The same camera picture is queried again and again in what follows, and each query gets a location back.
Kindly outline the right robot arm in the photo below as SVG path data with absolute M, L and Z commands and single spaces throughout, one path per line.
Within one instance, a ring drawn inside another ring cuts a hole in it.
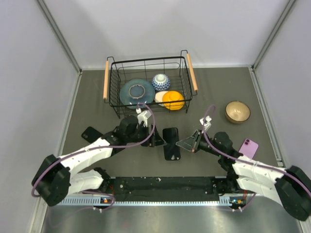
M 197 130 L 176 145 L 193 153 L 203 150 L 218 156 L 218 163 L 227 171 L 226 184 L 230 191 L 247 190 L 262 195 L 280 204 L 299 221 L 311 216 L 311 180 L 301 168 L 274 167 L 250 159 L 233 148 L 225 132 L 210 138 Z

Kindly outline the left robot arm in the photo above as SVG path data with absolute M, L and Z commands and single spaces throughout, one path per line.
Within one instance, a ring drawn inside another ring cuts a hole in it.
M 144 120 L 135 116 L 122 119 L 119 126 L 105 134 L 99 134 L 90 145 L 69 155 L 47 156 L 32 180 L 33 190 L 52 207 L 67 195 L 86 190 L 106 192 L 110 188 L 110 176 L 101 168 L 89 172 L 83 169 L 112 157 L 125 148 L 164 146 L 166 141 L 159 135 L 155 124 L 148 127 Z

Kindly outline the black smartphone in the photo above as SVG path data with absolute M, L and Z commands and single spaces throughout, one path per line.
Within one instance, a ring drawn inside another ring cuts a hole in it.
M 172 150 L 176 147 L 176 142 L 179 141 L 178 129 L 176 127 L 165 128 L 162 130 L 163 139 L 166 142 L 165 150 Z

